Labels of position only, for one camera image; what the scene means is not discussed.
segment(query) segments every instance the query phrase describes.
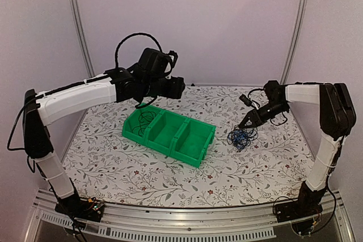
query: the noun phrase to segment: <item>patterned table surface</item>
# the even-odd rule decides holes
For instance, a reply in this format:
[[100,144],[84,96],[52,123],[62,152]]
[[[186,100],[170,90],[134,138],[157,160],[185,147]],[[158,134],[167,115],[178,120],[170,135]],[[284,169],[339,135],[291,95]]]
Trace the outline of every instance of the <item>patterned table surface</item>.
[[[90,108],[64,161],[83,197],[165,207],[211,207],[264,203],[295,197],[314,159],[291,114],[281,126],[259,127],[257,140],[242,152],[227,134],[251,109],[239,99],[249,87],[187,87],[181,100],[154,105],[213,124],[215,141],[200,168],[140,146],[121,136],[134,101]],[[265,103],[263,92],[252,98]]]

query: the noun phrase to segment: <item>black cable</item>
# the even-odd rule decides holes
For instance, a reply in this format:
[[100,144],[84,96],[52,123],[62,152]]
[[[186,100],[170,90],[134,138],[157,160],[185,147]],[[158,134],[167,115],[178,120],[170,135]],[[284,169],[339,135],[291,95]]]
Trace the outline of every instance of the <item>black cable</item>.
[[140,113],[138,117],[138,126],[132,128],[131,132],[134,133],[136,129],[138,129],[138,136],[142,137],[145,133],[146,128],[150,125],[150,123],[156,118],[157,114],[152,111],[144,111]]
[[18,115],[15,118],[14,124],[12,126],[12,129],[11,129],[11,132],[10,132],[10,135],[9,135],[9,139],[7,140],[7,146],[6,146],[7,150],[9,150],[9,151],[25,150],[24,147],[10,147],[10,144],[11,144],[11,141],[12,141],[12,136],[14,135],[16,126],[17,126],[18,121],[20,119],[20,116],[22,115],[22,113],[24,112],[24,110],[29,106],[29,104],[33,103],[35,100],[40,99],[42,97],[43,97],[43,95],[40,95],[39,97],[34,97],[33,99],[31,99],[28,102],[26,102],[24,104],[24,106],[20,109]]
[[147,107],[147,106],[149,106],[149,105],[151,105],[154,101],[156,101],[156,99],[157,99],[158,97],[156,96],[156,97],[154,97],[153,99],[151,99],[148,103],[146,103],[146,104],[144,104],[144,105],[141,105],[141,103],[139,103],[139,104],[137,104],[136,106],[135,106],[135,108],[136,109],[142,109],[142,108],[145,108],[145,107]]
[[276,202],[277,202],[277,200],[278,200],[279,198],[286,198],[286,199],[288,199],[288,200],[290,200],[290,201],[294,201],[294,199],[289,198],[289,197],[287,197],[287,196],[279,196],[278,198],[276,198],[276,199],[273,201],[273,204],[272,204],[272,213],[273,213],[273,215],[274,215],[274,216],[277,216],[277,215],[275,214],[275,204],[276,204]]
[[329,217],[328,221],[325,222],[325,224],[318,230],[316,231],[313,231],[311,234],[314,234],[314,233],[317,233],[317,232],[320,232],[322,229],[325,228],[326,225],[329,224],[329,222],[332,220],[332,218],[334,217],[335,215],[335,209],[336,209],[336,197],[334,195],[334,193],[330,190],[329,188],[329,184],[328,184],[328,181],[329,181],[329,176],[327,177],[327,190],[329,191],[330,195],[332,195],[333,199],[334,199],[334,208],[333,208],[333,212],[331,214],[331,216]]
[[66,215],[69,217],[69,219],[72,221],[72,228],[73,228],[73,237],[76,238],[77,241],[80,241],[80,239],[77,237],[77,235],[75,234],[75,228],[77,228],[79,234],[81,235],[81,237],[83,238],[83,242],[88,242],[88,240],[86,239],[85,235],[83,234],[83,232],[81,231],[80,227],[78,226],[78,221],[70,215],[70,213],[68,212],[68,210],[62,205],[62,203],[60,202],[60,198],[57,196],[56,191],[54,190],[54,187],[52,186],[52,184],[48,181],[49,186],[50,186],[50,191],[53,192],[54,196],[57,199],[57,202],[59,203],[59,205],[62,207],[63,211],[66,213]]
[[248,95],[247,97],[250,98],[250,95],[253,93],[253,92],[256,92],[256,91],[265,91],[264,88],[256,88],[256,89],[252,89],[250,92],[248,92]]
[[29,169],[30,169],[30,171],[32,172],[32,173],[35,173],[35,161],[33,160],[33,167],[30,165],[30,161],[29,161],[29,159],[30,159],[30,156],[28,155],[28,157],[27,157],[27,164],[28,164],[28,167],[29,167]]
[[281,126],[281,125],[285,124],[285,123],[288,121],[288,118],[284,115],[284,112],[281,112],[281,114],[282,114],[282,116],[285,118],[285,120],[284,120],[282,123],[280,123],[280,124],[275,124],[275,123],[273,123],[273,122],[272,122],[272,120],[271,120],[271,119],[270,119],[270,123],[271,123],[272,125],[276,126],[276,127],[278,127],[278,126]]
[[123,38],[123,40],[121,42],[119,42],[119,44],[116,47],[116,51],[115,51],[115,65],[116,65],[116,67],[115,67],[115,69],[119,69],[119,49],[120,49],[121,45],[124,42],[126,42],[126,40],[128,40],[128,39],[130,39],[131,37],[134,37],[134,36],[147,36],[147,37],[151,38],[156,43],[156,45],[158,46],[159,51],[163,52],[158,40],[155,39],[151,34],[144,33],[144,32],[138,32],[138,33],[130,34],[129,36]]

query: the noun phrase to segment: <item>green bin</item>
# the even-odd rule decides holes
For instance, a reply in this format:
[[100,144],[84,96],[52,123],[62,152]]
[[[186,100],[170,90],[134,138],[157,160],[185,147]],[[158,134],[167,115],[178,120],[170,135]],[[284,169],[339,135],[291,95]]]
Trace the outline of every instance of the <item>green bin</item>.
[[154,106],[136,109],[124,122],[123,136],[162,154],[199,167],[216,127]]

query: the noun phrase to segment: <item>aluminum frame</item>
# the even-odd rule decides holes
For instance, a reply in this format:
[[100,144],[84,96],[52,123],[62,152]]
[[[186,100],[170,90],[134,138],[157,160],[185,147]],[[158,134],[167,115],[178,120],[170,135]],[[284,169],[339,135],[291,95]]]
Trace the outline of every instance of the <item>aluminum frame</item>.
[[78,0],[69,0],[69,2],[70,2],[70,7],[72,9],[74,25],[75,25],[75,29],[77,31],[79,46],[81,47],[83,60],[86,65],[88,77],[92,78],[95,76],[95,71],[94,71],[90,53],[89,53],[88,47],[87,47],[85,32],[83,30],[82,21],[81,21],[81,14],[79,13]]
[[298,43],[299,36],[300,36],[302,22],[303,22],[304,15],[305,15],[306,3],[307,3],[307,0],[299,0],[299,7],[298,7],[297,16],[296,16],[293,36],[291,39],[285,66],[282,71],[280,84],[286,84],[288,77],[289,77],[289,73],[291,70],[291,66],[292,66],[294,55],[295,55],[296,48],[297,48],[297,43]]
[[[354,242],[343,201],[338,191],[336,216],[342,241]],[[70,228],[70,220],[54,211],[56,198],[53,193],[40,189],[34,201],[35,213],[29,230],[36,230],[39,221],[44,220],[65,228]],[[193,242],[194,237],[200,241],[217,241],[223,237],[225,242],[237,241],[239,235],[255,236],[253,241],[276,237],[273,228],[290,222],[278,223],[272,214],[272,203],[236,207],[175,209],[164,207],[147,207],[106,203],[103,219],[100,223],[85,222],[85,233],[122,241],[137,241],[141,237],[164,238],[172,241]],[[334,208],[334,199],[326,194],[322,199],[323,214]],[[35,233],[29,231],[26,242],[33,242]]]

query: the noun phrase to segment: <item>wire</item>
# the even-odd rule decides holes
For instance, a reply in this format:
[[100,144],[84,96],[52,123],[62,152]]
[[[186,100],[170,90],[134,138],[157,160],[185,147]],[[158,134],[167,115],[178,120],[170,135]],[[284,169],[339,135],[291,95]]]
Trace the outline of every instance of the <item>wire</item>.
[[131,132],[134,133],[134,131],[136,129],[138,129],[138,136],[143,136],[143,134],[145,133],[146,128],[150,125],[150,123],[154,120],[154,118],[156,118],[157,114],[155,112],[152,111],[144,111],[141,112],[139,117],[138,117],[138,126],[135,126]]
[[273,122],[272,122],[272,120],[271,120],[271,119],[270,119],[270,123],[271,123],[272,125],[276,126],[276,127],[278,127],[278,126],[281,126],[281,125],[285,124],[285,123],[288,121],[288,118],[284,115],[284,112],[281,112],[281,114],[282,114],[282,116],[285,118],[285,120],[284,120],[282,123],[280,123],[280,124],[275,124],[275,123],[273,123]]
[[134,36],[147,36],[147,37],[151,38],[156,43],[156,45],[158,46],[159,51],[163,52],[158,40],[155,39],[151,34],[144,33],[144,32],[138,32],[138,33],[130,34],[129,36],[123,38],[123,40],[121,42],[119,42],[119,44],[116,47],[116,51],[115,51],[115,65],[116,65],[116,67],[115,67],[115,69],[119,69],[119,49],[120,49],[121,45],[124,42],[126,42],[128,39],[130,39],[131,37],[134,37]]
[[145,107],[147,107],[147,106],[151,105],[154,101],[156,101],[156,99],[157,99],[157,98],[158,98],[158,97],[156,96],[156,97],[154,97],[153,99],[151,99],[148,103],[143,104],[143,105],[142,105],[142,103],[139,103],[139,104],[137,104],[137,105],[135,106],[135,108],[136,108],[136,109],[142,109],[142,108],[145,108]]
[[251,94],[253,93],[253,92],[256,92],[256,91],[265,91],[263,88],[256,88],[256,89],[252,89],[250,92],[248,92],[248,95],[247,95],[247,98],[249,99],[249,100],[251,100],[252,102],[254,102],[257,106],[258,106],[258,108],[260,108],[261,107],[261,105],[256,101],[256,100],[253,100],[253,99],[251,99],[250,98],[250,96],[251,96]]
[[32,172],[32,173],[35,173],[35,161],[33,160],[33,167],[30,165],[30,161],[29,161],[29,159],[30,159],[30,156],[28,155],[28,157],[27,157],[27,164],[28,164],[28,167],[29,167],[29,169],[30,169],[30,171]]
[[253,140],[258,138],[257,128],[240,129],[235,126],[227,136],[227,143],[237,148],[238,152],[248,147]]
[[15,118],[14,124],[12,126],[12,129],[11,129],[11,132],[10,132],[10,135],[9,135],[9,139],[7,140],[7,146],[6,146],[7,150],[9,150],[9,151],[25,150],[24,147],[10,147],[10,144],[11,144],[11,141],[12,141],[12,136],[14,135],[14,132],[15,132],[16,126],[18,124],[18,121],[20,119],[20,116],[25,111],[25,109],[29,106],[29,104],[33,103],[35,100],[40,99],[42,97],[43,97],[43,95],[40,95],[38,97],[34,97],[33,99],[26,102],[24,104],[24,106],[20,109],[18,115]]
[[[330,189],[330,187],[329,187],[329,177],[330,176],[328,176],[327,177],[327,180],[326,180],[326,188],[327,188],[327,190],[328,190],[328,192],[330,193],[330,195],[332,195],[332,197],[333,197],[333,199],[334,199],[334,208],[333,208],[333,211],[332,211],[332,214],[330,215],[330,217],[329,217],[329,219],[328,219],[328,221],[326,221],[325,222],[325,224],[324,225],[322,225],[321,226],[321,228],[319,228],[318,230],[316,230],[316,231],[312,231],[309,235],[312,235],[312,234],[314,234],[314,233],[317,233],[317,232],[320,232],[322,229],[324,229],[328,224],[329,224],[329,222],[332,220],[332,218],[334,217],[334,215],[335,215],[335,210],[336,210],[336,203],[337,203],[337,200],[336,200],[336,197],[335,197],[335,195],[334,195],[334,193],[331,191],[331,189]],[[273,205],[272,205],[272,212],[273,212],[273,214],[275,215],[275,216],[277,216],[276,214],[275,214],[275,203],[276,203],[276,201],[279,199],[279,198],[286,198],[286,199],[288,199],[288,200],[290,200],[290,201],[294,201],[293,199],[291,199],[291,198],[289,198],[289,197],[286,197],[286,196],[281,196],[281,197],[278,197],[278,198],[276,198],[274,201],[273,201]],[[321,215],[321,213],[318,213],[318,218],[317,218],[317,220],[315,220],[316,222],[318,222],[318,220],[321,220],[321,217],[322,217],[322,215]]]
[[287,196],[279,196],[278,198],[276,198],[276,199],[273,201],[273,204],[272,204],[272,213],[273,213],[273,215],[274,215],[274,216],[277,216],[277,215],[275,214],[275,204],[276,204],[276,202],[277,202],[277,200],[278,200],[279,198],[286,198],[286,199],[288,199],[288,200],[290,200],[290,201],[294,201],[294,199],[289,198],[289,197],[287,197]]
[[252,89],[250,92],[248,92],[248,95],[247,97],[250,98],[250,95],[253,93],[253,92],[256,92],[256,91],[265,91],[264,88],[256,88],[256,89]]
[[[81,231],[81,229],[80,229],[80,227],[79,227],[79,222],[73,217],[73,216],[71,216],[70,215],[70,213],[68,212],[68,210],[62,205],[62,203],[60,202],[60,198],[59,198],[59,196],[57,196],[57,194],[56,194],[56,191],[54,190],[54,187],[52,186],[52,184],[48,181],[48,183],[49,183],[49,186],[50,186],[50,188],[51,188],[51,192],[53,192],[53,194],[54,194],[54,196],[56,197],[56,199],[57,199],[57,202],[59,203],[59,205],[62,207],[62,209],[63,209],[63,211],[65,212],[65,214],[69,217],[69,219],[72,221],[72,228],[73,228],[73,237],[78,241],[78,242],[88,242],[88,240],[86,239],[86,237],[85,237],[85,235],[83,234],[83,232]],[[76,234],[75,233],[75,228],[77,228],[77,230],[78,230],[78,232],[79,232],[79,234],[81,235],[81,237],[82,237],[82,239],[83,239],[83,241],[81,241],[78,237],[77,237],[77,235],[78,234]]]
[[311,234],[314,234],[314,233],[317,233],[317,232],[320,232],[322,229],[325,228],[326,225],[329,224],[329,222],[332,220],[332,218],[334,217],[335,215],[335,209],[336,209],[336,197],[334,195],[334,193],[330,190],[329,188],[329,184],[328,184],[328,180],[329,180],[329,176],[327,177],[327,190],[329,191],[330,195],[332,195],[333,199],[334,199],[334,208],[333,208],[333,212],[331,213],[331,216],[329,217],[328,221],[325,222],[324,225],[321,226],[320,229],[316,230],[315,232],[313,231]]

